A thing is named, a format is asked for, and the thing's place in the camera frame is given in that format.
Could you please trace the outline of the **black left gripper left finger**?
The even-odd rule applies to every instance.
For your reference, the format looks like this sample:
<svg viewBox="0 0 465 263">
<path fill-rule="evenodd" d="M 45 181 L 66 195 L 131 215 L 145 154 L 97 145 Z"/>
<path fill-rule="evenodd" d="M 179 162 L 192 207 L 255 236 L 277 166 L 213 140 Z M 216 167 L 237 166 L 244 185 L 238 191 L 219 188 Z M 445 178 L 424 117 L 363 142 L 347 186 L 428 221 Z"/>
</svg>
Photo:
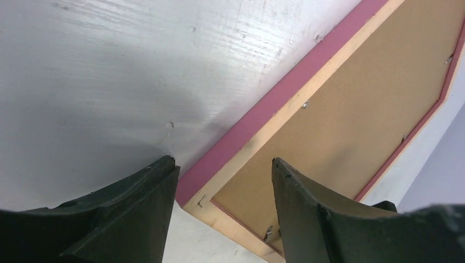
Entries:
<svg viewBox="0 0 465 263">
<path fill-rule="evenodd" d="M 180 167 L 163 156 L 56 208 L 1 211 L 1 262 L 161 262 Z"/>
</svg>

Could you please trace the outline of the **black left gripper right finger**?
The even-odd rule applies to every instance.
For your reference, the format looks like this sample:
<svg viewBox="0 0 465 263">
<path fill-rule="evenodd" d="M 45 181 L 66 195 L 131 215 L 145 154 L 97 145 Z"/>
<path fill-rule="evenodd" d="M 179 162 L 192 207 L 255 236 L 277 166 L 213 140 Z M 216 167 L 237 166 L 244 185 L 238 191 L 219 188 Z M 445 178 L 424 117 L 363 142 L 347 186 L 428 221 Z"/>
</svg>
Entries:
<svg viewBox="0 0 465 263">
<path fill-rule="evenodd" d="M 275 205 L 287 262 L 464 262 L 464 205 L 398 213 L 365 205 L 272 161 Z"/>
</svg>

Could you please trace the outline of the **brown backing board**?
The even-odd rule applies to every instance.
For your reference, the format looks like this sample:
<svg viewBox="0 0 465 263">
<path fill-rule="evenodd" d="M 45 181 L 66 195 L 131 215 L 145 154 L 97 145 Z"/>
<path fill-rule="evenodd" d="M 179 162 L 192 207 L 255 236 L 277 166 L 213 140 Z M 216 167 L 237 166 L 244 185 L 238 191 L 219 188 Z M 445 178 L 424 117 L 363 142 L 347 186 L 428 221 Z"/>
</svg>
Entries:
<svg viewBox="0 0 465 263">
<path fill-rule="evenodd" d="M 283 256 L 277 157 L 348 198 L 363 196 L 446 98 L 463 24 L 464 1 L 402 1 L 213 196 L 233 220 L 232 239 L 268 260 Z"/>
</svg>

